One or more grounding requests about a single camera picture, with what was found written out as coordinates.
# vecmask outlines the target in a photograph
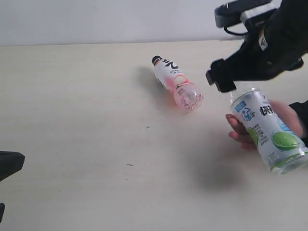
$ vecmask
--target table surface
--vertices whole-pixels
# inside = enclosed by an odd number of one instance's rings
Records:
[[[308,167],[269,173],[228,137],[228,96],[205,72],[240,41],[0,47],[0,148],[26,156],[0,183],[2,231],[297,231]],[[153,74],[173,59],[204,93],[184,115]],[[307,99],[308,67],[258,82]]]

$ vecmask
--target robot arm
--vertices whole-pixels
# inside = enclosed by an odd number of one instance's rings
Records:
[[[303,66],[308,52],[308,1],[282,0],[276,9],[272,0],[238,0],[215,10],[217,27],[242,22],[247,33],[240,49],[227,59],[214,61],[207,71],[210,85],[220,92],[235,90],[234,81],[275,78],[283,71]]]

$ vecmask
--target black bottle cap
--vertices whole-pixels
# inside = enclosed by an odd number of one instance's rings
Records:
[[[153,65],[155,65],[154,63],[155,63],[155,61],[156,61],[157,59],[161,59],[161,58],[162,58],[162,57],[160,57],[159,55],[154,56],[154,58],[152,59]]]

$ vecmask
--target lime graphic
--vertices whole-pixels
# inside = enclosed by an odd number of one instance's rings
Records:
[[[300,144],[296,136],[284,131],[275,133],[272,136],[272,141],[282,151],[293,150]]]
[[[258,146],[258,134],[253,128],[247,128],[247,132],[251,136],[252,140],[254,141],[255,145]]]

